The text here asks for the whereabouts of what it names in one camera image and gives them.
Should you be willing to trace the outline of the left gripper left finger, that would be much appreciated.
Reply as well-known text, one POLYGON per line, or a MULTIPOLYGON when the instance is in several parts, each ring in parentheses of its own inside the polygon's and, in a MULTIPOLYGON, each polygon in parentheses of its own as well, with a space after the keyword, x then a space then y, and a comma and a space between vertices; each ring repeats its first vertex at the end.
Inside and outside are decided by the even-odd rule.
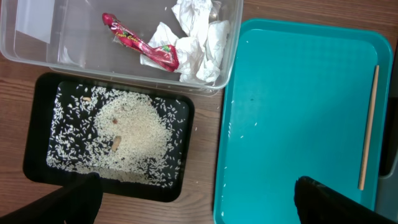
POLYGON ((89 174, 1 217, 1 223, 94 223, 102 198, 99 175, 89 174))

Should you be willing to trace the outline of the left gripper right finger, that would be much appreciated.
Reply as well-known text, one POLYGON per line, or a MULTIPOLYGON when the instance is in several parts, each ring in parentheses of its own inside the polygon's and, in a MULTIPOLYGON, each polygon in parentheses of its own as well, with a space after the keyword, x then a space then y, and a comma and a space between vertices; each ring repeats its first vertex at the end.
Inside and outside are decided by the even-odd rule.
POLYGON ((294 203, 301 224, 395 224, 308 176, 296 180, 294 203))

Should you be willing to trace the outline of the white rice grains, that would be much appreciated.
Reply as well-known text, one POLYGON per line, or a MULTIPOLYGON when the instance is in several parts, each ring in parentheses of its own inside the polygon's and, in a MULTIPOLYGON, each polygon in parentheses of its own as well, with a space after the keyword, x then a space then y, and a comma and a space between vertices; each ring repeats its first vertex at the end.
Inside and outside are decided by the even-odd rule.
POLYGON ((65 172, 170 188, 182 169, 188 105, 73 82, 55 94, 46 164, 65 172))

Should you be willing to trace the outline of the red snack wrapper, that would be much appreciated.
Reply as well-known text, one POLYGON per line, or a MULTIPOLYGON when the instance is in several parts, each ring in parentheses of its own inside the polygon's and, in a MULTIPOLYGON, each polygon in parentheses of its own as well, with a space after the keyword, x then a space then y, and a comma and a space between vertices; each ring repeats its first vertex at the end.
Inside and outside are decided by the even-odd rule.
POLYGON ((102 21, 104 25, 109 27, 110 31, 121 45, 145 55, 157 65, 166 69, 166 71, 174 72, 178 69, 180 63, 178 61, 176 48, 173 45, 151 47, 126 26, 121 24, 114 14, 103 13, 102 21))

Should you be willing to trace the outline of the white napkin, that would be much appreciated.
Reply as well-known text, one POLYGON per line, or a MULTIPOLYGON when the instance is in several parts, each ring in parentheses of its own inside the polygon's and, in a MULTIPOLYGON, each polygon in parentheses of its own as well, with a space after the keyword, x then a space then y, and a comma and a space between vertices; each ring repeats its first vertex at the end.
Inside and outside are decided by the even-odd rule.
POLYGON ((221 73, 230 23, 227 20, 210 22, 212 8, 210 0, 178 0, 172 11, 187 36, 177 37, 160 22, 149 41, 151 47, 176 48, 179 66, 174 72, 180 74, 181 82, 211 83, 221 73))

